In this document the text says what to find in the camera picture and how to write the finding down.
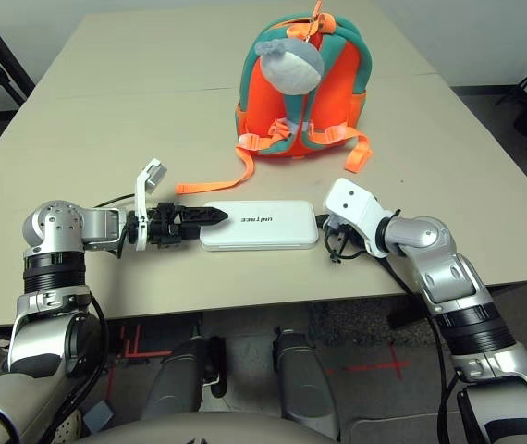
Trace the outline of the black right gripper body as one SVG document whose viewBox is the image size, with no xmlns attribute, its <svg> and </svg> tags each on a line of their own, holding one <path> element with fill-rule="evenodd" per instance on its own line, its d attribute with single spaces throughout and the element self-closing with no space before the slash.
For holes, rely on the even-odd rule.
<svg viewBox="0 0 527 444">
<path fill-rule="evenodd" d="M 324 246 L 326 248 L 326 235 L 330 234 L 330 241 L 338 254 L 366 254 L 366 247 L 362 236 L 348 224 L 338 224 L 331 216 L 327 216 L 324 228 Z"/>
</svg>

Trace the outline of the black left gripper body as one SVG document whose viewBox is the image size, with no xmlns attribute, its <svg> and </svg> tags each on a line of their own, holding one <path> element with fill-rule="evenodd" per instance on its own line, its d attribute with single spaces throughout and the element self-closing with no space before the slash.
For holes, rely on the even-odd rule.
<svg viewBox="0 0 527 444">
<path fill-rule="evenodd" d="M 182 242 L 180 224 L 175 222 L 178 210 L 173 203 L 159 203 L 148 210 L 148 236 L 150 244 L 168 248 Z"/>
</svg>

